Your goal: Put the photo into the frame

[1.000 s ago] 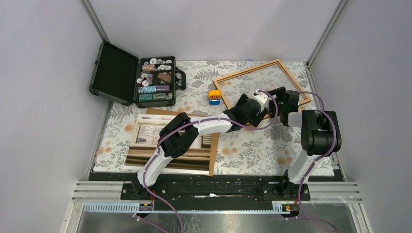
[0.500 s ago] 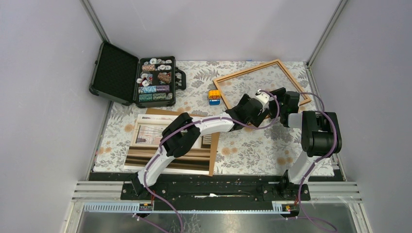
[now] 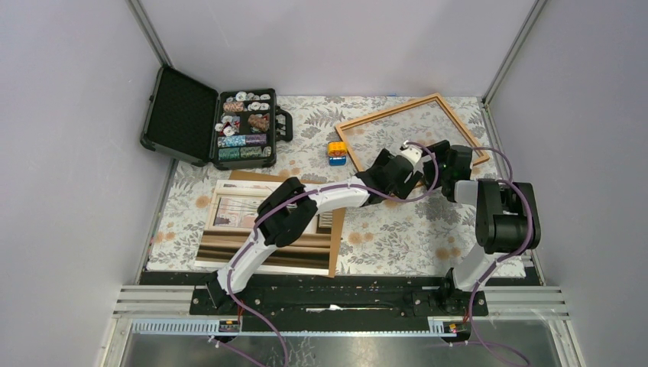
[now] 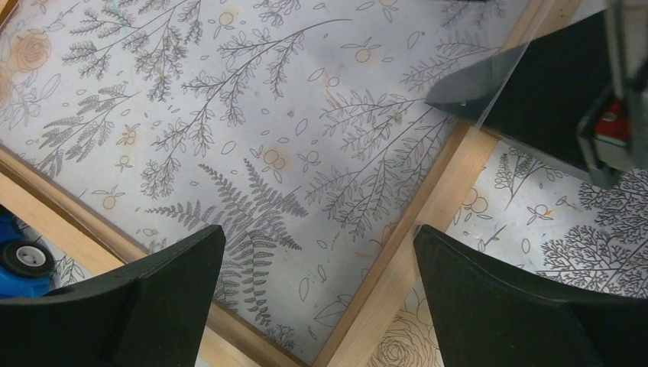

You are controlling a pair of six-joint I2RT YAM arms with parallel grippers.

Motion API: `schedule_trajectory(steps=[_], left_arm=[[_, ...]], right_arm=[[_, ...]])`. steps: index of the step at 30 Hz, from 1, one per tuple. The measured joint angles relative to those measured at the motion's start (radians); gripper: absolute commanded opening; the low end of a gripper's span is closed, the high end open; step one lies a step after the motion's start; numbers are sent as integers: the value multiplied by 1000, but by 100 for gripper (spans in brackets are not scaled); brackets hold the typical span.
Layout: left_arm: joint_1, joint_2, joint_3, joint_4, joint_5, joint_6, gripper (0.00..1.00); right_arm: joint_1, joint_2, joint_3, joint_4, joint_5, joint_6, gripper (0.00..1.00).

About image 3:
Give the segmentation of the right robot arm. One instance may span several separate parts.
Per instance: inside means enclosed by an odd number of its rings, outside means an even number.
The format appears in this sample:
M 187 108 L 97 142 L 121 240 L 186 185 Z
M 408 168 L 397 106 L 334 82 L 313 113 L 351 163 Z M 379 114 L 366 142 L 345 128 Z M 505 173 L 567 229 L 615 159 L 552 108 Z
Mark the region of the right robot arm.
M 511 180 L 473 180 L 474 148 L 440 141 L 428 149 L 433 158 L 423 165 L 426 188 L 439 189 L 449 202 L 475 209 L 476 244 L 448 271 L 433 297 L 443 313 L 469 316 L 478 292 L 498 266 L 539 244 L 533 186 Z

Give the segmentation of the wooden picture frame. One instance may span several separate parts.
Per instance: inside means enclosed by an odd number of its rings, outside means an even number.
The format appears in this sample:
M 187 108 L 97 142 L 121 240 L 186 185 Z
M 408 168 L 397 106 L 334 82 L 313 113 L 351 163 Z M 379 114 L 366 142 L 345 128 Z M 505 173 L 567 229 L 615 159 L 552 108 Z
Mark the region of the wooden picture frame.
M 450 98 L 438 93 L 386 101 L 335 127 L 348 149 L 344 167 L 331 169 L 330 180 L 344 179 L 368 168 L 382 149 L 396 154 L 405 141 L 433 145 L 447 140 L 452 145 L 485 147 L 491 144 L 478 100 Z

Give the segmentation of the photo print of window plant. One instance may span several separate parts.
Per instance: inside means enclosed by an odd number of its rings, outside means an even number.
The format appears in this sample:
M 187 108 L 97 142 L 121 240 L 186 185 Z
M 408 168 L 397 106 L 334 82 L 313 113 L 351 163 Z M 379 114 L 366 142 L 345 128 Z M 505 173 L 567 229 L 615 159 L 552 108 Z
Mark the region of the photo print of window plant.
M 220 180 L 214 189 L 195 265 L 221 268 L 248 242 L 258 206 L 280 183 Z M 282 268 L 327 269 L 332 212 L 315 215 L 292 245 L 276 250 L 271 265 Z

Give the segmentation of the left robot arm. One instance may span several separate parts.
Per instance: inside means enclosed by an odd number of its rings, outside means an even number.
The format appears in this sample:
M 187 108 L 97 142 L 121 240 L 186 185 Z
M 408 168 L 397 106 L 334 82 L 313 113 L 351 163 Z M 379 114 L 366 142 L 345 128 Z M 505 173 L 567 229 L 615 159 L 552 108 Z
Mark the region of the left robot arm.
M 408 202 L 423 176 L 420 163 L 431 154 L 423 145 L 405 142 L 396 154 L 384 149 L 365 171 L 351 178 L 306 184 L 291 177 L 258 207 L 251 234 L 227 265 L 206 283 L 208 305 L 220 314 L 233 311 L 237 294 L 251 276 L 279 248 L 293 244 L 320 213 L 377 205 L 384 200 Z

